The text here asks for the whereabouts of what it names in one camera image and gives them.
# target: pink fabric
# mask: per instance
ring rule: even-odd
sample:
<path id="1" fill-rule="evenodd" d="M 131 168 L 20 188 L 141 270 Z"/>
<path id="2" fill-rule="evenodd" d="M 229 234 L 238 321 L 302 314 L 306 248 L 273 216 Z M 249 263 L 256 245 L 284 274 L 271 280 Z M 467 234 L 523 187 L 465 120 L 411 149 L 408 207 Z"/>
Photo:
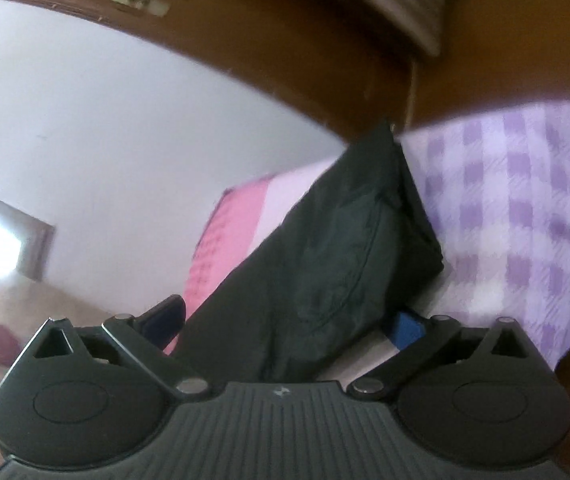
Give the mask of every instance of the pink fabric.
<path id="1" fill-rule="evenodd" d="M 225 193 L 194 253 L 185 287 L 187 318 L 247 256 L 270 179 Z"/>
<path id="2" fill-rule="evenodd" d="M 287 213 L 289 213 L 289 210 L 296 205 L 316 179 L 335 161 L 335 157 L 328 158 L 304 168 L 277 175 L 271 179 L 265 195 L 260 220 L 254 233 L 254 241 L 245 256 L 248 256 L 280 225 Z"/>

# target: ribbed black plastic surface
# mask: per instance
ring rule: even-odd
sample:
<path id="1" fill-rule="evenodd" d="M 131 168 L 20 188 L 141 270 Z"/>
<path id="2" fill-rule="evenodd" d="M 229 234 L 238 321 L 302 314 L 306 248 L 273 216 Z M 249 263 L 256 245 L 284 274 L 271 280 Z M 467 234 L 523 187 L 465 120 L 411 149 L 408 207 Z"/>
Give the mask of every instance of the ribbed black plastic surface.
<path id="1" fill-rule="evenodd" d="M 184 404 L 148 446 L 120 462 L 77 472 L 9 462 L 0 480 L 569 480 L 551 462 L 478 471 L 430 455 L 378 402 L 337 383 L 237 384 Z"/>

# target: purple gingham cloth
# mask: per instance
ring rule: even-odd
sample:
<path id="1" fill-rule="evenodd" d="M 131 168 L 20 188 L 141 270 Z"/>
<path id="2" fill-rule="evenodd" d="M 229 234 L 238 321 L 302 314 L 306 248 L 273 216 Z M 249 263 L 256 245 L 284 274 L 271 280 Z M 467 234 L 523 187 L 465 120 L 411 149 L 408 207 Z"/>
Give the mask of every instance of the purple gingham cloth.
<path id="1" fill-rule="evenodd" d="M 551 367 L 570 348 L 570 102 L 401 136 L 447 269 L 416 309 L 517 319 Z"/>

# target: blue object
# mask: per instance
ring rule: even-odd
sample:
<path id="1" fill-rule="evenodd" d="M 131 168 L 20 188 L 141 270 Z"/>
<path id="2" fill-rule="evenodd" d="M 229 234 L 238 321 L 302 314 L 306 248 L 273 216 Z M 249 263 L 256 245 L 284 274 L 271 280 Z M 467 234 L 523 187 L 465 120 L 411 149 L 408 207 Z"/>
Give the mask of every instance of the blue object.
<path id="1" fill-rule="evenodd" d="M 186 308 L 183 298 L 172 294 L 136 319 L 143 338 L 163 350 L 185 325 Z"/>
<path id="2" fill-rule="evenodd" d="M 401 351 L 418 341 L 427 332 L 423 318 L 403 310 L 384 321 L 381 328 L 389 341 Z"/>

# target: window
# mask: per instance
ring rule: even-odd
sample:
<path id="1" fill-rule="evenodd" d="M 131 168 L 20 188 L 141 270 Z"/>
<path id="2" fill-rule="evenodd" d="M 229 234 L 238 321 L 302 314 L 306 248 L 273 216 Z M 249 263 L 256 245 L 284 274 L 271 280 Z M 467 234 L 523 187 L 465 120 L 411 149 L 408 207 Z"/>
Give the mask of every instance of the window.
<path id="1" fill-rule="evenodd" d="M 0 278 L 12 270 L 41 280 L 54 228 L 0 201 Z"/>

